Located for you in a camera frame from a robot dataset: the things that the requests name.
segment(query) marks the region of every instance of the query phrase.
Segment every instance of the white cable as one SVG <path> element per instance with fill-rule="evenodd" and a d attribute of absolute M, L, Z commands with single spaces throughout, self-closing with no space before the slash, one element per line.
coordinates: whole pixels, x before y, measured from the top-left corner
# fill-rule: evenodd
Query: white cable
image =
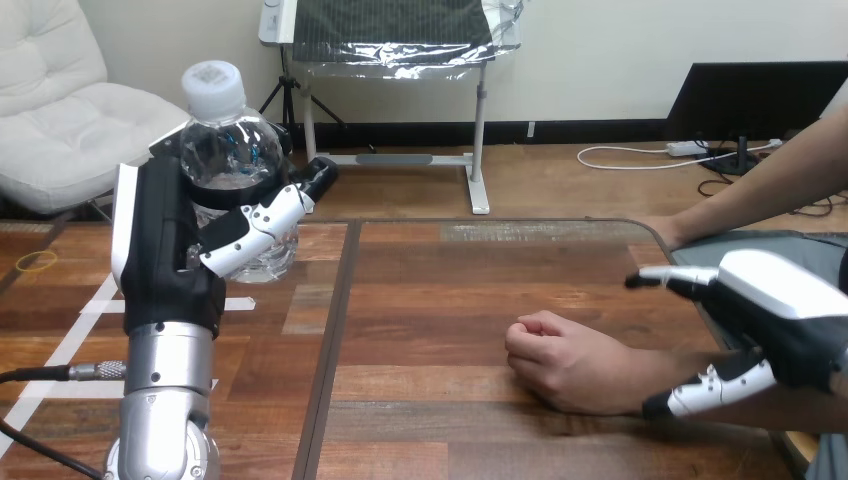
<path fill-rule="evenodd" d="M 749 152 L 756 152 L 757 150 L 765 150 L 767 148 L 774 148 L 780 146 L 781 143 L 771 141 L 768 145 L 764 145 L 762 147 L 749 148 Z M 610 165 L 595 165 L 593 163 L 589 163 L 583 160 L 583 154 L 586 152 L 591 152 L 592 150 L 622 150 L 625 152 L 636 152 L 636 153 L 668 153 L 668 150 L 640 150 L 638 148 L 626 148 L 626 147 L 608 147 L 608 146 L 599 146 L 599 147 L 589 147 L 584 150 L 581 150 L 577 154 L 577 161 L 586 165 L 590 168 L 597 168 L 599 170 L 664 170 L 666 168 L 677 168 L 677 167 L 685 167 L 686 165 L 694 165 L 696 163 L 708 162 L 710 160 L 718 160 L 720 158 L 727 158 L 736 155 L 736 152 L 726 153 L 724 155 L 719 155 L 717 157 L 707 157 L 707 158 L 699 158 L 697 160 L 689 160 L 686 162 L 673 163 L 671 165 L 657 165 L 653 167 L 613 167 Z"/>

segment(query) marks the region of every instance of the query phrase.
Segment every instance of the stand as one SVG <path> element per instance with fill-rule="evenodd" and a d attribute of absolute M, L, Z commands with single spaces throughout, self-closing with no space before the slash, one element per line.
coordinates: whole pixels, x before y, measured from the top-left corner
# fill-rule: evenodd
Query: stand
<path fill-rule="evenodd" d="M 289 75 L 288 68 L 288 60 L 286 59 L 286 50 L 285 47 L 280 45 L 280 61 L 283 65 L 283 74 L 277 80 L 277 86 L 274 87 L 274 90 L 268 95 L 268 98 L 265 99 L 265 103 L 262 104 L 262 107 L 259 109 L 259 113 L 265 113 L 265 109 L 268 108 L 268 105 L 274 100 L 277 96 L 277 93 L 280 92 L 280 89 L 283 89 L 283 123 L 282 125 L 286 127 L 289 132 L 294 132 L 297 129 L 297 125 L 294 120 L 294 102 L 292 100 L 292 89 L 297 88 L 301 90 L 303 86 L 300 82 L 297 81 L 296 78 Z M 335 112 L 330 110 L 330 108 L 324 104 L 321 100 L 315 98 L 314 95 L 309 95 L 309 99 L 318 105 L 318 108 L 323 110 L 327 115 L 330 116 L 336 123 L 339 124 L 343 130 L 347 130 L 347 124 L 344 120 L 341 119 Z M 368 150 L 371 153 L 377 153 L 377 150 L 370 143 L 368 144 Z"/>
<path fill-rule="evenodd" d="M 759 159 L 757 156 L 748 153 L 748 138 L 743 135 L 736 142 L 736 155 L 701 162 L 700 165 L 716 173 L 742 176 L 756 167 L 758 163 Z"/>
<path fill-rule="evenodd" d="M 477 85 L 477 111 L 474 117 L 474 149 L 471 153 L 461 156 L 442 156 L 429 154 L 370 154 L 361 155 L 329 155 L 322 153 L 337 165 L 368 165 L 368 166 L 434 166 L 434 167 L 465 167 L 468 177 L 468 195 L 471 198 L 471 211 L 475 215 L 489 213 L 489 198 L 486 195 L 486 184 L 483 181 L 483 131 L 486 112 L 486 63 L 480 65 L 480 82 Z M 311 97 L 311 87 L 307 84 L 300 90 L 304 100 Z M 312 118 L 312 103 L 304 101 L 303 127 L 306 136 L 307 161 L 315 158 L 315 123 Z"/>

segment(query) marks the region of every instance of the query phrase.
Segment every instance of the chair cushion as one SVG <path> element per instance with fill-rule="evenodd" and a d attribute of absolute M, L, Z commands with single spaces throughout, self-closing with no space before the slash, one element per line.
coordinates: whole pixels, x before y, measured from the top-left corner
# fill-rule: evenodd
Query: chair cushion
<path fill-rule="evenodd" d="M 103 57 L 76 0 L 0 1 L 0 117 L 105 81 Z"/>
<path fill-rule="evenodd" d="M 0 192 L 53 213 L 109 191 L 117 165 L 138 165 L 148 146 L 188 114 L 161 98 L 96 83 L 55 103 L 0 118 Z"/>

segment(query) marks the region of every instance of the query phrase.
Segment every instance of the bottle cap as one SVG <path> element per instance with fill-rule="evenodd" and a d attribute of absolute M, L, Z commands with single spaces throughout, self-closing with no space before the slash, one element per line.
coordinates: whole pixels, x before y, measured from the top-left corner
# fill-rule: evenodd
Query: bottle cap
<path fill-rule="evenodd" d="M 209 60 L 191 66 L 183 74 L 188 111 L 201 122 L 218 122 L 244 111 L 247 98 L 241 73 L 235 65 Z"/>

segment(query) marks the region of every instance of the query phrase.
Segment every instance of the robotic arm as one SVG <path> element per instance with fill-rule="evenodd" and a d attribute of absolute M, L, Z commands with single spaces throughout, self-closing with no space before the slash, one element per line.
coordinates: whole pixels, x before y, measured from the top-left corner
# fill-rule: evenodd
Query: robotic arm
<path fill-rule="evenodd" d="M 222 277 L 297 224 L 333 184 L 337 168 L 316 158 L 293 177 L 292 184 L 280 180 L 251 192 L 256 204 L 240 204 L 244 195 L 234 194 L 227 214 L 198 229 L 196 188 L 178 159 L 121 166 L 112 273 L 126 298 L 129 361 L 120 438 L 105 478 L 218 478 L 218 448 L 206 427 L 213 341 L 226 297 Z"/>
<path fill-rule="evenodd" d="M 645 417 L 692 415 L 778 382 L 848 399 L 848 297 L 798 265 L 769 252 L 737 250 L 719 268 L 648 267 L 625 286 L 664 286 L 712 305 L 724 313 L 715 321 L 760 347 L 646 400 Z"/>

